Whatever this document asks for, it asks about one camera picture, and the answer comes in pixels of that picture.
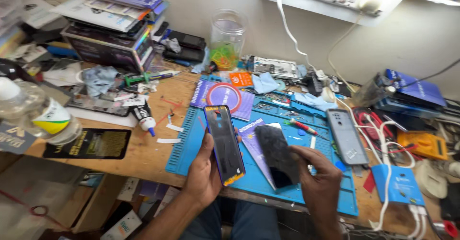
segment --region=white container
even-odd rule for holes
[[[231,9],[218,9],[211,17],[210,60],[221,71],[236,68],[244,45],[247,19]]]
[[[3,77],[0,77],[0,118],[53,145],[72,142],[82,130],[80,121],[38,85]]]

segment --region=hand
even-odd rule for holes
[[[237,139],[238,142],[241,142],[241,136],[237,136]],[[213,148],[214,139],[206,129],[201,148],[189,167],[187,180],[182,190],[185,194],[194,198],[202,209],[209,206],[222,189]]]
[[[318,233],[323,239],[341,239],[339,224],[335,223],[331,226],[331,223],[338,220],[337,203],[342,171],[318,150],[301,146],[290,146],[289,148],[299,155],[297,162],[302,195],[313,216]],[[309,164],[315,167],[315,176],[311,175],[308,170]]]

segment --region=plastic jar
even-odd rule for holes
[[[236,68],[244,45],[247,18],[231,9],[218,9],[211,17],[210,60],[219,70]]]

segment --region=left hand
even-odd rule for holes
[[[241,136],[237,136],[237,139],[238,143],[240,143]],[[189,167],[187,180],[182,190],[182,192],[195,199],[202,209],[209,206],[222,189],[213,148],[214,139],[206,129],[201,148]]]

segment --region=right hand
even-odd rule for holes
[[[301,146],[289,148],[299,155],[297,163],[302,195],[318,233],[323,239],[341,239],[338,223],[333,224],[334,227],[331,227],[331,223],[338,220],[337,204],[342,171],[316,149]],[[315,176],[308,170],[309,164],[315,167]]]

